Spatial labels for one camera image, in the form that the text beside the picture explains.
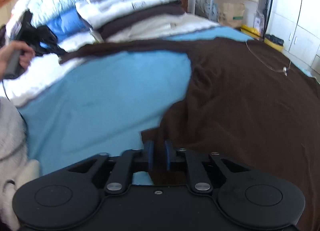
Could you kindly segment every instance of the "stack of clothes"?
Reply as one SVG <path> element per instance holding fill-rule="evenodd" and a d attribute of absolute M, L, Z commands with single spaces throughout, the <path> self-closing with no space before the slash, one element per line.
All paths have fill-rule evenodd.
<path fill-rule="evenodd" d="M 76 3 L 76 10 L 103 40 L 124 29 L 127 34 L 164 30 L 185 13 L 179 0 L 84 0 Z"/>

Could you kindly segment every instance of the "brown garment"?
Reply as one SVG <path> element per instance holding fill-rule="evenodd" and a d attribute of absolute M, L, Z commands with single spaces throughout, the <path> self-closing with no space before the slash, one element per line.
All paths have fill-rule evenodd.
<path fill-rule="evenodd" d="M 249 41 L 251 50 L 274 69 L 289 59 L 270 46 Z M 197 152 L 219 151 L 296 184 L 306 197 L 298 226 L 320 230 L 320 85 L 291 65 L 288 76 L 267 68 L 245 42 L 145 40 L 86 45 L 63 57 L 119 51 L 170 50 L 191 60 L 184 100 L 165 113 L 160 127 L 142 133 L 156 139 L 155 164 L 164 163 L 164 140 Z M 152 174 L 156 184 L 174 174 Z"/>
<path fill-rule="evenodd" d="M 106 23 L 97 31 L 101 34 L 102 39 L 107 39 L 111 35 L 114 35 L 117 32 L 120 32 L 121 30 L 126 29 L 144 19 L 161 14 L 183 15 L 184 13 L 185 12 L 183 8 L 181 7 L 181 2 L 176 1 L 170 4 L 155 6 L 126 15 L 124 17 L 120 17 L 109 23 Z"/>

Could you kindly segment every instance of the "blue bed sheet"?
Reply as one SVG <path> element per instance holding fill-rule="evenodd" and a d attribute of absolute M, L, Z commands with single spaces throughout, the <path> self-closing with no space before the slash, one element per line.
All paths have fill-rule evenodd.
<path fill-rule="evenodd" d="M 249 36 L 228 27 L 169 37 L 197 40 Z M 100 152 L 141 149 L 140 132 L 157 127 L 182 100 L 191 75 L 184 53 L 121 52 L 83 64 L 19 109 L 28 123 L 28 156 L 47 174 Z M 151 184 L 145 172 L 135 184 Z"/>

